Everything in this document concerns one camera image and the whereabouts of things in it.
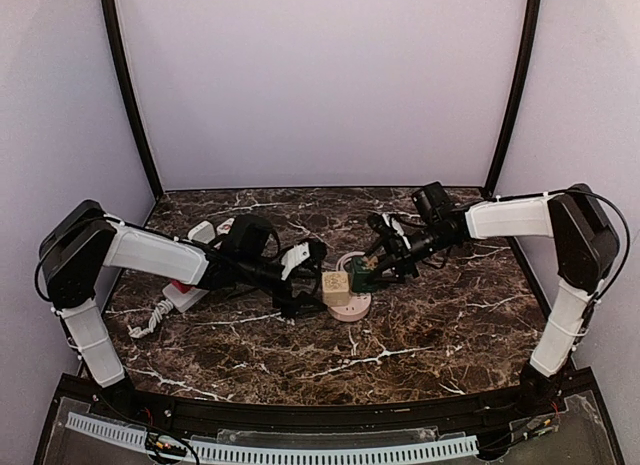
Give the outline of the dark green cube adapter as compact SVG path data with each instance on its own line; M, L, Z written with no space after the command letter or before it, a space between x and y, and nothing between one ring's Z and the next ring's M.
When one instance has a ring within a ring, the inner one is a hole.
M378 265L376 257L355 256L346 266L350 275L350 288L354 294L369 294L377 290L377 285L369 279Z

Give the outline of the small white adapter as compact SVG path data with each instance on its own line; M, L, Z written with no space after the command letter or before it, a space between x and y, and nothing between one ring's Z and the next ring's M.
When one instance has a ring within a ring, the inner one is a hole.
M216 230L209 221L202 221L188 232L187 238L191 242L208 244L216 238Z

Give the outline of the pink round socket hub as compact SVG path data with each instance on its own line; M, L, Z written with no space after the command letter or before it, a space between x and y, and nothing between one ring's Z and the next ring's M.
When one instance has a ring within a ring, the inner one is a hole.
M340 322L352 323L364 318L370 310L371 294L352 295L345 305L329 307L329 314Z

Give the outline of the red cube socket adapter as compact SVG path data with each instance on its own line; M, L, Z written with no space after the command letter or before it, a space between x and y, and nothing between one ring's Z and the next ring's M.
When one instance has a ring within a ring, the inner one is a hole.
M188 293L193 286L192 285L187 285L184 284L182 282L176 281L176 280L172 280L171 284L180 292L180 293Z

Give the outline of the beige cube adapter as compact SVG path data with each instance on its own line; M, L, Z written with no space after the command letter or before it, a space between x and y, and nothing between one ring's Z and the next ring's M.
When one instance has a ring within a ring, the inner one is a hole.
M341 307L351 298L349 275L345 271L322 273L322 300L328 307Z

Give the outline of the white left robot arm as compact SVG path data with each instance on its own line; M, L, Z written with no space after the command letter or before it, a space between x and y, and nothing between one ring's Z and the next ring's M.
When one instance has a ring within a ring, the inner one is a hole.
M268 242L278 238L272 223L255 214L236 216L228 232L209 241L170 237L85 200L41 242L34 288L52 306L94 382L106 389L128 376L96 304L103 269L144 272L207 291L245 284L269 296L284 318L325 310L316 287L326 245L304 239L266 255ZM316 287L296 292L296 279Z

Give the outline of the white power strip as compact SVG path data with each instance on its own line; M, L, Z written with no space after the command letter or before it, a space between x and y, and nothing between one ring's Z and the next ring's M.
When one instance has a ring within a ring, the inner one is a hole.
M178 312L185 313L204 298L208 294L208 291L194 287L188 290L181 289L174 283L169 283L162 289L162 293L164 298L167 299Z

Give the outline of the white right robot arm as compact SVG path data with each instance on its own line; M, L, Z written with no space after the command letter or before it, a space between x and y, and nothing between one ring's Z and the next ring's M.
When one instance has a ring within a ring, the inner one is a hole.
M411 200L418 222L391 212L369 216L374 242L344 259L353 291L401 283L417 275L419 263L468 242L545 239L552 249L556 294L524 371L545 381L559 375L628 260L631 234L624 212L585 183L460 203L432 182Z

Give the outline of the white cube tiger adapter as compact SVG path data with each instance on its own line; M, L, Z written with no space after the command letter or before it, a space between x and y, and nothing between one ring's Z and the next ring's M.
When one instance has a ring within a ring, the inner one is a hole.
M222 236L222 235L226 235L229 233L231 227L234 224L235 219L234 218L229 218L227 220L225 220L224 222L222 222L221 224L219 224L216 227L216 235L217 236Z

